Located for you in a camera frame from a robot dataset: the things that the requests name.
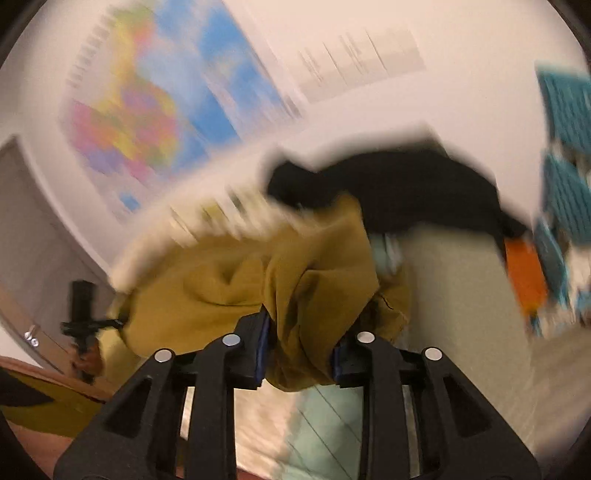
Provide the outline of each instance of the clothing pile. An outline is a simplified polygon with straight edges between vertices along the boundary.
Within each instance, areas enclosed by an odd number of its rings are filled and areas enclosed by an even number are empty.
[[[265,307],[278,337],[267,380],[286,391],[333,383],[330,354],[346,332],[401,333],[410,292],[397,235],[424,223],[487,233],[504,257],[505,238],[527,231],[491,181],[432,141],[318,172],[283,159],[267,198],[228,198],[175,211],[128,248],[111,275],[119,304],[131,302],[118,341],[140,358],[191,352]]]

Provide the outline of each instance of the mustard fabric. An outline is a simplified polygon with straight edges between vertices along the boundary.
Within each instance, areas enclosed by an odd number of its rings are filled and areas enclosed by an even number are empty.
[[[315,218],[309,231],[288,226],[267,241],[207,237],[172,250],[134,290],[127,347],[144,358],[199,350],[265,306],[278,335],[267,380],[295,391],[333,382],[330,354],[368,304],[377,315],[364,321],[394,341],[410,308],[404,269],[380,285],[354,199]]]
[[[53,399],[53,402],[33,407],[0,407],[7,420],[35,432],[75,438],[103,405],[63,385],[18,372],[9,373]]]

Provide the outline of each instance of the black cloth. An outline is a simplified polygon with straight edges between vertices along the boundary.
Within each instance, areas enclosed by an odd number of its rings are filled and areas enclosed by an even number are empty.
[[[527,227],[505,213],[495,185],[441,148],[392,148],[343,158],[311,172],[283,159],[267,194],[294,208],[325,207],[340,193],[356,197],[369,233],[400,233],[430,223],[504,238]]]

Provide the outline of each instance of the blue fabric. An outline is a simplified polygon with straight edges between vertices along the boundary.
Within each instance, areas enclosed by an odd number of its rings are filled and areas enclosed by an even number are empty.
[[[591,154],[591,79],[567,73],[538,71],[550,136]]]
[[[575,245],[591,243],[591,190],[567,161],[547,155],[544,208]]]
[[[534,228],[535,249],[552,298],[561,305],[569,303],[569,275],[562,252],[548,225],[539,219]]]

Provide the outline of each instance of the colorful map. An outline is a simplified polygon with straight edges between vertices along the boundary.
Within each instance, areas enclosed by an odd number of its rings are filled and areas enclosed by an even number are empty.
[[[84,47],[64,127],[118,218],[290,117],[220,0],[139,2],[107,24]]]

